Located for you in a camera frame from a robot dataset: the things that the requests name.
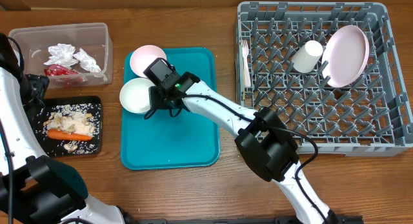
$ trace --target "white tissue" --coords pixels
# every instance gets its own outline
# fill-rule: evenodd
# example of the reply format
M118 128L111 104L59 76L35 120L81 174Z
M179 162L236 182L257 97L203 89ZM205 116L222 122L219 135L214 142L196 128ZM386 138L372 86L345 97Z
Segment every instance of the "white tissue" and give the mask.
M88 72L100 72L101 68L96 64L96 60L93 57L90 57L82 48L79 49L79 52L74 54L77 60L80 61L80 66Z
M50 46L48 48L49 53L52 55L45 65L61 65L67 69L70 66L78 63L78 60L73 58L73 53L75 52L75 47L68 44L57 44L57 46Z

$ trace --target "clear plastic bin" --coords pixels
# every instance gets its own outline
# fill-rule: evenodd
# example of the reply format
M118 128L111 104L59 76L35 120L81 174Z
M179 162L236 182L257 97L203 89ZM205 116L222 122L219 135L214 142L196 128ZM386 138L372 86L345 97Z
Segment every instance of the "clear plastic bin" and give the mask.
M18 28L9 33L20 45L25 60L25 74L45 75L44 65L50 54L48 47L58 43L71 44L92 56L101 72L88 72L77 63L72 69L78 75L50 76L49 88L92 86L112 83L113 46L104 23L40 26Z

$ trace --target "orange carrot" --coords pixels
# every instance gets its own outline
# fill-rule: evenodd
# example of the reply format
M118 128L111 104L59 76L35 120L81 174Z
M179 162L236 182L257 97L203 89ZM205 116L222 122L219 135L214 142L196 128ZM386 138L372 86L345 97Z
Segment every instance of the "orange carrot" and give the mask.
M47 136L52 139L59 140L73 140L73 141L89 141L92 139L91 136L84 134L67 133L58 129L50 129L47 131Z

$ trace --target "teal tray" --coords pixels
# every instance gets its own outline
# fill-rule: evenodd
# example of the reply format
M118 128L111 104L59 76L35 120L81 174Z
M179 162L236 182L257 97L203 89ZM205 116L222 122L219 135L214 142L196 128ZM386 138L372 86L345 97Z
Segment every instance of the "teal tray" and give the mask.
M177 72L191 72L216 91L214 56L206 48L163 49ZM137 78L125 60L123 83ZM219 157L219 127L211 120L183 110L170 117L158 110L150 119L122 111L121 161L132 170L201 167Z

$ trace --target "gray dish rack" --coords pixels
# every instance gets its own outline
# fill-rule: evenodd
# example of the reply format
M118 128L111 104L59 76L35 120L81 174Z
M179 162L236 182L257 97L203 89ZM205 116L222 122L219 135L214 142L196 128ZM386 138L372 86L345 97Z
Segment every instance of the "gray dish rack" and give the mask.
M311 137L320 153L395 156L413 146L412 111L387 9L380 3L242 2L236 27L237 101L270 107L287 128ZM339 28L356 25L368 37L365 71L343 88L327 85L321 59L301 74L290 62L308 40L324 47ZM241 40L250 46L252 86L243 82ZM294 137L299 153L312 145Z

